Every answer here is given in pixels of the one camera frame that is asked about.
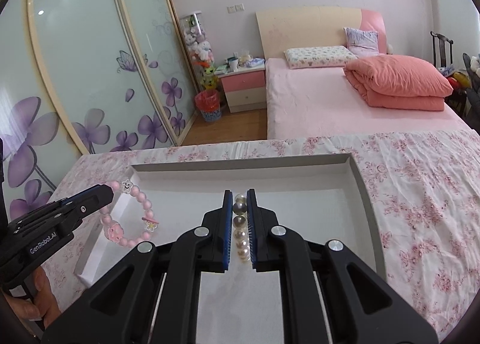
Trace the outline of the left hand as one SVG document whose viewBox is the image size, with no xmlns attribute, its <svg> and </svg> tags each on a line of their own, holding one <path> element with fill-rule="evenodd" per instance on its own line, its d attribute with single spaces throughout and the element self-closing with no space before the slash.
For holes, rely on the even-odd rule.
<svg viewBox="0 0 480 344">
<path fill-rule="evenodd" d="M 12 311 L 16 316 L 23 320 L 36 320 L 42 318 L 44 326 L 47 328 L 60 315 L 55 295 L 51 291 L 50 281 L 43 267 L 38 267 L 32 273 L 32 279 L 37 290 L 33 302 L 20 298 L 13 298 L 10 295 L 2 293 Z"/>
</svg>

